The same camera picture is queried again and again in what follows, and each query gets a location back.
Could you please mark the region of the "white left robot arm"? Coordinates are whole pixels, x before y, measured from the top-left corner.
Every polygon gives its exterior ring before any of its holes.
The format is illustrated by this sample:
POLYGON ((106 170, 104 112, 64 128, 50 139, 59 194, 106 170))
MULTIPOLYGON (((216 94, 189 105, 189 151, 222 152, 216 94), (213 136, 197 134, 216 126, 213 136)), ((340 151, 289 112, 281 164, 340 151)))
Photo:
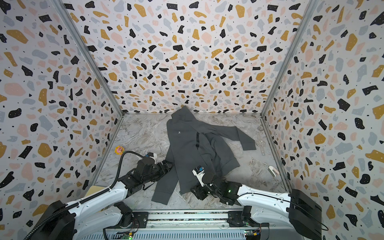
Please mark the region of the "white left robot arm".
POLYGON ((156 163, 151 157, 138 161, 137 167, 118 176, 112 185, 87 197, 66 204, 56 201, 25 237, 27 240, 80 240, 109 227, 130 227, 133 210, 124 200, 146 190, 166 175, 174 164, 156 163))

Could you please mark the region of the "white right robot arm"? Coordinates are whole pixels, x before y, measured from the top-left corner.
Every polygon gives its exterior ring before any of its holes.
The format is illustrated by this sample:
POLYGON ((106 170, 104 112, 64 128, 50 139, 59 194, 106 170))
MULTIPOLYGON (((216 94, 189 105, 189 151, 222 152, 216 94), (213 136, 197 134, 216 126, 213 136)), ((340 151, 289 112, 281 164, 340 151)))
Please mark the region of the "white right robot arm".
POLYGON ((222 204, 242 206, 243 219, 240 223, 235 223, 235 226, 250 225, 260 228, 265 224, 277 224, 292 228, 310 240, 322 238, 322 208, 300 190, 272 193, 225 179, 216 179, 209 184, 195 185, 191 192, 199 200, 211 195, 222 204))

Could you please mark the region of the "dark grey zip jacket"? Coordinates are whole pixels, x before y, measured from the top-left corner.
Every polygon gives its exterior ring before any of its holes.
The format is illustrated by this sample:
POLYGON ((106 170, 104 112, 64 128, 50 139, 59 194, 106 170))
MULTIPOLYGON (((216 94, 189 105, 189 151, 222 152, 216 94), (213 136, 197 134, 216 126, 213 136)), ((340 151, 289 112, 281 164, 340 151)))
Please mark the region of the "dark grey zip jacket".
POLYGON ((223 177, 240 166, 225 139, 238 141, 244 151, 256 149, 253 138, 237 127, 210 125, 195 118, 188 107, 183 106, 167 121, 170 146, 165 160, 172 169, 158 182, 152 201, 167 205, 176 185, 181 194, 199 184, 193 170, 199 166, 218 177, 223 177))

